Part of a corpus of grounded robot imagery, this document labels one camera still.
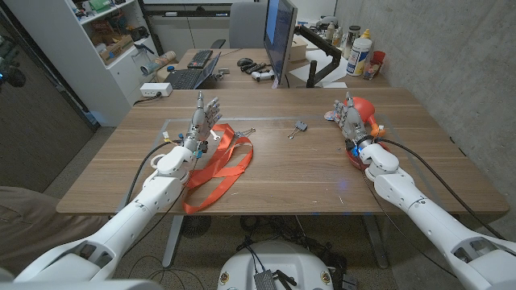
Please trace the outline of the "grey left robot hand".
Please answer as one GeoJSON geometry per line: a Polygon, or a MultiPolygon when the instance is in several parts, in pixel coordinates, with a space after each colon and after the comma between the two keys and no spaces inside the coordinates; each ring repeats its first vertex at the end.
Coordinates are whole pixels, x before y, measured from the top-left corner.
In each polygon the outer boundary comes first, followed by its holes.
{"type": "Polygon", "coordinates": [[[197,108],[193,113],[183,146],[196,151],[210,136],[214,124],[221,118],[218,97],[204,102],[202,91],[198,92],[197,108]]]}

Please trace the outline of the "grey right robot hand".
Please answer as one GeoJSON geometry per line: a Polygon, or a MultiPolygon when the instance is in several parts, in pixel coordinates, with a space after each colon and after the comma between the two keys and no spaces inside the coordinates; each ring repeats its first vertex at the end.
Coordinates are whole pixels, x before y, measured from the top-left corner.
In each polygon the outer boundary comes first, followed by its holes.
{"type": "Polygon", "coordinates": [[[345,138],[346,149],[358,153],[372,144],[379,133],[374,118],[374,105],[362,98],[346,92],[345,101],[335,101],[335,121],[345,138]]]}

